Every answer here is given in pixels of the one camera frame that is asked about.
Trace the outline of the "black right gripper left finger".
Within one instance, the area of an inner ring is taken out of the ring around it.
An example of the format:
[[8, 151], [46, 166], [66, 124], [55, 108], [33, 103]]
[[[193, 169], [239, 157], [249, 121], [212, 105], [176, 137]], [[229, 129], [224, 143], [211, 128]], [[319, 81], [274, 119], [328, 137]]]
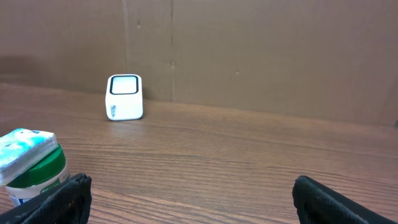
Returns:
[[2, 224], [86, 224], [92, 178], [77, 174], [64, 183], [1, 214]]

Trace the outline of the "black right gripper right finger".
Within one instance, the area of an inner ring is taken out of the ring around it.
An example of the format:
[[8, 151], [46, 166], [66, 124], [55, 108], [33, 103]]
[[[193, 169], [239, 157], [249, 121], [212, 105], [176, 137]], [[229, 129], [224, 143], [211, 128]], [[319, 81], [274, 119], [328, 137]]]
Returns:
[[292, 196], [300, 224], [397, 224], [305, 175]]

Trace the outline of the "green lidded jar with tissues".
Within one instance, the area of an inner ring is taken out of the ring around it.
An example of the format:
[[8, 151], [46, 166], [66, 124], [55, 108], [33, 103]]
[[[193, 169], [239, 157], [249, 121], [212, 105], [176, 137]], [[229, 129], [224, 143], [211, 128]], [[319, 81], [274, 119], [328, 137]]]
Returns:
[[1, 185], [13, 206], [69, 178], [67, 158], [54, 133], [19, 128], [1, 137]]

